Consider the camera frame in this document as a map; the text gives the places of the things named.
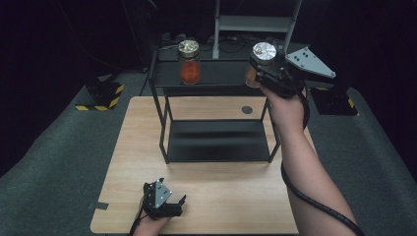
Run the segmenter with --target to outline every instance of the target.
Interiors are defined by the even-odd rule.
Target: metal rack
[[[201,60],[202,77],[197,85],[181,83],[177,61],[159,61],[154,52],[149,69],[149,85],[161,124],[159,147],[165,163],[209,161],[272,162],[279,148],[269,153],[264,118],[269,109],[265,101],[258,119],[178,120],[173,116],[170,97],[178,96],[262,96],[258,89],[248,88],[243,81],[247,60]],[[159,97],[164,96],[162,110]],[[168,148],[165,148],[167,119],[170,121]]]
[[[291,17],[254,17],[220,15],[220,0],[216,0],[212,58],[219,58],[218,38],[222,30],[285,32],[283,50],[286,52],[297,22],[301,3],[302,0],[297,0]]]

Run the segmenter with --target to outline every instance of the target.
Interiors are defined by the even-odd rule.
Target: cable
[[[80,48],[81,48],[81,50],[83,51],[83,53],[84,53],[84,54],[86,54],[89,58],[93,59],[94,61],[97,61],[98,63],[101,63],[101,64],[103,64],[103,65],[106,65],[106,66],[108,66],[108,67],[111,67],[111,68],[114,68],[114,69],[117,69],[117,70],[120,70],[120,71],[126,71],[126,72],[139,72],[139,71],[129,70],[129,69],[125,69],[125,68],[121,68],[121,67],[118,67],[118,66],[111,65],[111,64],[109,64],[109,63],[107,63],[107,62],[104,62],[104,61],[102,61],[102,60],[100,60],[100,59],[98,59],[98,58],[96,58],[96,57],[92,56],[92,55],[91,55],[91,54],[89,54],[88,52],[86,52],[86,51],[84,50],[84,48],[82,47],[81,41],[80,41],[80,39],[78,38],[77,33],[76,33],[76,31],[75,31],[75,29],[74,29],[73,25],[72,25],[72,24],[71,24],[71,22],[70,22],[70,19],[68,19],[68,16],[67,16],[67,14],[65,13],[64,8],[62,7],[61,1],[58,1],[58,5],[59,5],[59,8],[60,8],[60,10],[61,10],[61,12],[62,12],[62,14],[63,14],[64,18],[65,18],[65,22],[67,23],[68,27],[70,28],[71,32],[73,33],[73,35],[74,35],[75,39],[77,40],[77,43],[80,45]]]
[[[328,215],[332,216],[333,218],[339,220],[344,225],[346,225],[348,228],[350,228],[357,236],[365,236],[365,234],[362,232],[362,230],[359,228],[358,225],[356,225],[354,222],[352,222],[349,218],[344,216],[343,214],[339,213],[338,211],[325,206],[321,203],[318,203],[317,201],[307,197],[303,193],[301,193],[297,188],[295,188],[294,185],[290,182],[288,175],[285,172],[285,168],[283,165],[283,162],[281,163],[281,175],[282,180],[284,181],[285,185],[288,187],[288,189],[300,200],[306,202],[307,204],[327,213]]]

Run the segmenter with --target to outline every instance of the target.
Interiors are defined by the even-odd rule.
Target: table top
[[[170,104],[183,119],[259,117],[264,97],[175,97]],[[243,106],[253,113],[245,114]],[[264,119],[269,151],[275,145],[269,116]],[[280,176],[280,150],[272,163],[188,162],[165,164],[159,149],[161,125],[153,98],[133,97],[90,225],[94,233],[128,233],[145,182],[161,177],[173,191],[168,203],[187,195],[183,214],[163,234],[292,234],[297,228]],[[306,135],[312,144],[308,129]]]

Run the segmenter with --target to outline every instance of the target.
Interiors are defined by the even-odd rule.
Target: gray carpet
[[[161,53],[162,59],[174,55]],[[220,58],[247,55],[222,52]],[[210,57],[210,51],[202,57]],[[113,110],[75,110],[80,92],[0,179],[0,235],[93,235],[91,205],[98,200],[129,100],[150,95],[144,74],[126,72],[116,81],[125,88]],[[348,95],[360,116],[319,115],[311,100],[309,129],[316,150],[366,235],[416,235],[417,186],[361,94],[351,88]]]

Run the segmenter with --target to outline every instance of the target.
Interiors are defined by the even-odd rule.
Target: metal lid
[[[178,44],[178,52],[182,57],[195,57],[199,55],[199,44],[194,40],[184,40]]]
[[[252,52],[263,61],[270,61],[276,55],[275,47],[267,42],[259,42],[252,49]]]

